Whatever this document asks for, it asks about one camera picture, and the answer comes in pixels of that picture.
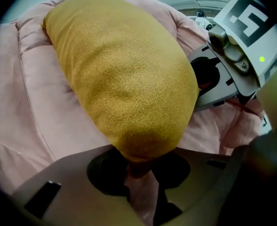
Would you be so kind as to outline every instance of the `screw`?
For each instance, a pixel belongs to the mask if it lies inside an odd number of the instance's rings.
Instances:
[[[241,67],[244,68],[244,69],[246,69],[246,68],[247,68],[246,63],[242,62],[242,63],[241,63]]]

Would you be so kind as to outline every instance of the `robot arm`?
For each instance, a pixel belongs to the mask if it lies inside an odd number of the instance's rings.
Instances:
[[[231,97],[246,104],[277,67],[277,24],[260,2],[231,0],[214,20],[217,26],[209,31],[206,44],[188,57],[198,84],[207,85],[196,110],[218,106]]]

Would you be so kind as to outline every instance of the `pillow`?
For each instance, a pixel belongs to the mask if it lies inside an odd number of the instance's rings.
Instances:
[[[151,15],[123,0],[67,0],[42,27],[81,106],[126,159],[151,161],[177,146],[198,86]]]

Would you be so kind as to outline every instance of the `pink blanket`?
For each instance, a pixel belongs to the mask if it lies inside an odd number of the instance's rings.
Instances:
[[[28,9],[0,25],[0,186],[7,193],[73,153],[109,144],[80,107],[60,70],[41,22],[64,0]],[[156,0],[126,0],[159,21],[188,55],[205,42],[207,31]],[[257,100],[236,99],[193,114],[179,147],[230,154],[261,133],[263,111]]]

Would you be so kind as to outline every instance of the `bed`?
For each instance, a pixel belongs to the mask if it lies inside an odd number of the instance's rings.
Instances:
[[[57,4],[39,3],[0,25],[0,187],[11,194],[27,179],[65,156],[109,144],[79,105],[60,70],[41,22]],[[186,55],[205,43],[207,31],[157,0],[125,0],[150,13]],[[178,147],[231,154],[261,134],[257,99],[236,98],[193,113]]]

